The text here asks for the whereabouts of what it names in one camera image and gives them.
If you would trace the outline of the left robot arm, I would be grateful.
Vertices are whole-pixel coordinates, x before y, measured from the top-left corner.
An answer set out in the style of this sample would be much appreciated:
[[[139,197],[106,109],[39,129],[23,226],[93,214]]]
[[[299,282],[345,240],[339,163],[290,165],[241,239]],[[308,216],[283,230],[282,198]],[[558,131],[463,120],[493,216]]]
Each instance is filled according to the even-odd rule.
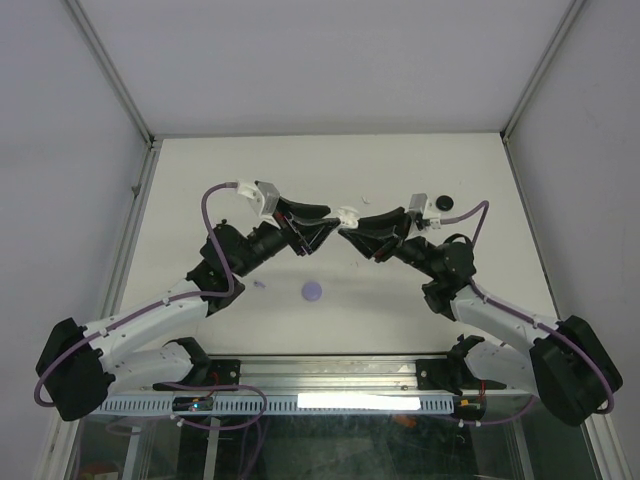
[[[245,291],[241,280],[286,248],[317,250],[340,218],[325,205],[271,201],[262,222],[244,235],[227,221],[203,218],[207,239],[200,262],[147,303],[80,325],[73,318],[52,329],[36,363],[35,402],[65,421],[94,412],[110,396],[140,387],[203,389],[221,377],[193,337],[150,349],[148,343],[230,306]]]

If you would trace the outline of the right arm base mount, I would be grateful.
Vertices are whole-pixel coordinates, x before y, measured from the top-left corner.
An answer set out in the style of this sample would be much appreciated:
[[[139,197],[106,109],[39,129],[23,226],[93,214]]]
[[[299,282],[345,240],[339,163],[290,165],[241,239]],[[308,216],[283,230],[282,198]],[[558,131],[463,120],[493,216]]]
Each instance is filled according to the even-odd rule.
[[[465,360],[471,349],[484,341],[477,335],[460,335],[457,343],[443,356],[416,360],[417,388],[422,391],[445,390],[457,396],[461,396],[464,390],[479,390],[482,381],[471,373]]]

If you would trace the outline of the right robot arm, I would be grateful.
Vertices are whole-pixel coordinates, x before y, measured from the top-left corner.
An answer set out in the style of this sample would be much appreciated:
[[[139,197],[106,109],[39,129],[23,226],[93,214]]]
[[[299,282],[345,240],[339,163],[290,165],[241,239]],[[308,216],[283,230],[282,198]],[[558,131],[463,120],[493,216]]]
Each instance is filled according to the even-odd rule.
[[[477,329],[428,368],[432,384],[461,395],[472,384],[500,383],[529,393],[569,426],[613,410],[623,379],[589,323],[535,314],[482,289],[475,280],[475,237],[457,233],[429,242],[427,231],[446,222],[421,207],[373,217],[340,208],[337,216],[339,234],[361,255],[377,263],[395,258],[427,275],[422,292],[429,309]]]

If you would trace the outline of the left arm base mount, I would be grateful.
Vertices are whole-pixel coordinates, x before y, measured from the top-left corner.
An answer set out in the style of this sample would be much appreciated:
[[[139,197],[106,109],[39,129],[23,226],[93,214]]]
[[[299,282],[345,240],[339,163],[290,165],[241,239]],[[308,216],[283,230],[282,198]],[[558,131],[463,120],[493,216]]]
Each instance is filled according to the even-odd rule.
[[[212,358],[193,337],[171,340],[165,344],[165,347],[180,347],[184,350],[190,362],[190,368],[178,380],[155,383],[154,390],[171,390],[171,384],[199,388],[239,384],[241,377],[239,359]]]

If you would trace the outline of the white earbud case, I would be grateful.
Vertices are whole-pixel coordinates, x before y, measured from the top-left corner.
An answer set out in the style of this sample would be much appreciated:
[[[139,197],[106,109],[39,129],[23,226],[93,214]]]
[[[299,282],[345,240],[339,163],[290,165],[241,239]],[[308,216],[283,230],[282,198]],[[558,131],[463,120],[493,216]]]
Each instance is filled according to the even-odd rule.
[[[333,211],[333,214],[339,220],[341,229],[356,229],[359,226],[361,216],[355,208],[339,207]]]

